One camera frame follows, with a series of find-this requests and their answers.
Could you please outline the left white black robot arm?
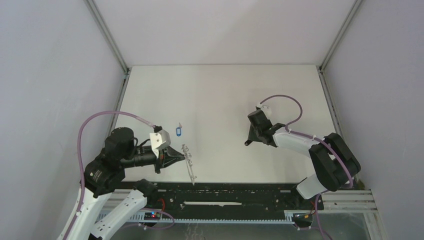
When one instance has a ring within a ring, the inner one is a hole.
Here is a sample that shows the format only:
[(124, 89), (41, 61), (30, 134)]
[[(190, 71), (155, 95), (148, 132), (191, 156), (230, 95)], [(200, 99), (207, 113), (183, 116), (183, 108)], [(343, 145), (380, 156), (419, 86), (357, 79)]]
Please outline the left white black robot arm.
[(105, 140), (99, 155), (83, 170), (79, 199), (74, 215), (67, 220), (58, 236), (60, 240), (109, 240), (129, 218), (145, 208), (156, 206), (158, 187), (145, 178), (137, 181), (129, 194), (104, 218), (98, 220), (104, 205), (126, 177), (125, 170), (153, 166), (161, 169), (186, 159), (170, 146), (168, 133), (156, 127), (150, 134), (150, 145), (138, 143), (132, 129), (114, 129)]

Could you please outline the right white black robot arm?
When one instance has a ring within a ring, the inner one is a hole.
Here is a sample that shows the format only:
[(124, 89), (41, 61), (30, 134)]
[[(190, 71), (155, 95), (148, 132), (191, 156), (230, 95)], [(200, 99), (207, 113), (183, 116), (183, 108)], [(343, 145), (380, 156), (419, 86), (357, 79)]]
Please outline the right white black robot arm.
[(324, 192), (336, 192), (353, 183), (361, 165), (343, 138), (332, 132), (324, 137), (295, 134), (282, 123), (272, 124), (257, 108), (247, 116), (250, 126), (245, 146), (252, 142), (295, 151), (311, 159), (315, 173), (299, 182), (291, 191), (291, 204), (304, 209), (311, 198)]

